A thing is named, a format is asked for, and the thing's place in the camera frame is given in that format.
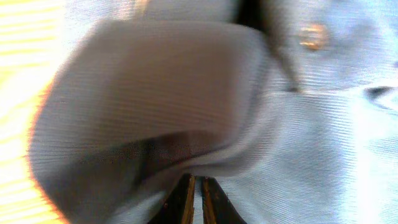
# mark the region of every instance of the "metal snap button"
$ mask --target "metal snap button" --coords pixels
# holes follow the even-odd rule
[[[328,32],[324,25],[310,24],[301,29],[300,45],[310,50],[320,50],[328,43]]]

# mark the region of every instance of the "cloth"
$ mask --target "cloth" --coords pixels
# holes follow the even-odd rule
[[[35,177],[72,223],[145,223],[184,172],[215,177],[248,223],[397,223],[393,4],[272,1],[266,35],[191,21],[201,10],[103,24],[60,69],[30,146]],[[311,22],[330,37],[316,52],[296,35]],[[212,141],[132,184],[148,161],[137,140],[193,130]]]

